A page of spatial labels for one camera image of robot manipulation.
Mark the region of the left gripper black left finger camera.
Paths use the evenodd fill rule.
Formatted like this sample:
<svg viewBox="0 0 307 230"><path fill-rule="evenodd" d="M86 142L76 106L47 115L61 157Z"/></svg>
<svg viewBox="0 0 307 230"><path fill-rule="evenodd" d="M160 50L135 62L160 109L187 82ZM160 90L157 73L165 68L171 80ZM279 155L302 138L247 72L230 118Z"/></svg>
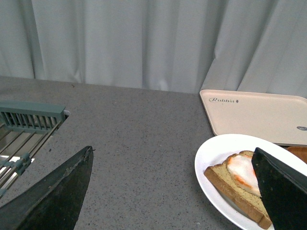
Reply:
<svg viewBox="0 0 307 230"><path fill-rule="evenodd" d="M86 146L0 208L2 230L72 230L90 182L94 150Z"/></svg>

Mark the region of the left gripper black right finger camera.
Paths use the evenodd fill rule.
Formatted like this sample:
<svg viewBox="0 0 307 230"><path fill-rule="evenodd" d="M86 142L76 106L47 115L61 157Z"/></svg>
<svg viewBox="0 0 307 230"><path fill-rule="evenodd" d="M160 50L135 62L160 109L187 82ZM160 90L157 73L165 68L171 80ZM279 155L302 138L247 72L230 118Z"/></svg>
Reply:
<svg viewBox="0 0 307 230"><path fill-rule="evenodd" d="M252 157L261 200L276 230L307 228L307 177L260 148Z"/></svg>

